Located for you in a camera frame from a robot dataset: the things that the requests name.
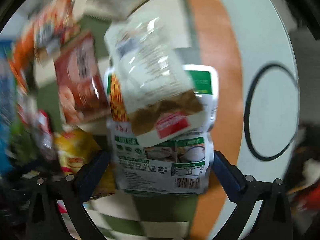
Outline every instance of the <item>red label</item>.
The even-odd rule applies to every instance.
[[[160,119],[156,124],[156,129],[161,139],[187,127],[189,127],[188,120],[181,112],[170,114]]]

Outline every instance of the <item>brown package section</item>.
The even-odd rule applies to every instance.
[[[221,0],[188,0],[200,44],[203,65],[219,74],[217,121],[211,132],[214,147],[236,164],[243,130],[242,66],[237,41]],[[211,173],[208,192],[199,196],[190,239],[204,240],[212,230],[226,194]]]
[[[152,131],[159,118],[163,116],[177,112],[189,116],[199,113],[202,110],[203,107],[196,98],[194,91],[189,90],[180,95],[161,100],[144,109],[139,109],[128,116],[133,133],[135,135],[142,135]]]
[[[72,41],[54,66],[67,124],[87,122],[108,113],[91,33],[85,32]]]

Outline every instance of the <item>green and white package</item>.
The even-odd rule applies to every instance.
[[[131,131],[129,122],[108,118],[116,183],[122,190],[136,193],[201,194],[209,182],[213,163],[213,142],[210,135],[218,105],[218,74],[213,67],[184,65],[195,85],[195,94],[206,112],[200,128],[153,147],[142,147]],[[111,68],[105,73],[107,98],[111,95]]]

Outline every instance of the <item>metal screw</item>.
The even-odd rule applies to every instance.
[[[73,176],[72,174],[69,174],[68,176],[66,176],[66,181],[72,181],[74,177],[75,176]]]
[[[38,184],[38,185],[41,185],[43,182],[44,182],[44,179],[42,179],[42,178],[40,178],[40,179],[37,180],[37,184]]]
[[[245,176],[245,179],[246,179],[247,181],[249,181],[249,182],[254,181],[254,177],[252,177],[251,175]]]
[[[278,184],[278,185],[282,185],[282,180],[281,179],[276,179],[276,184]]]

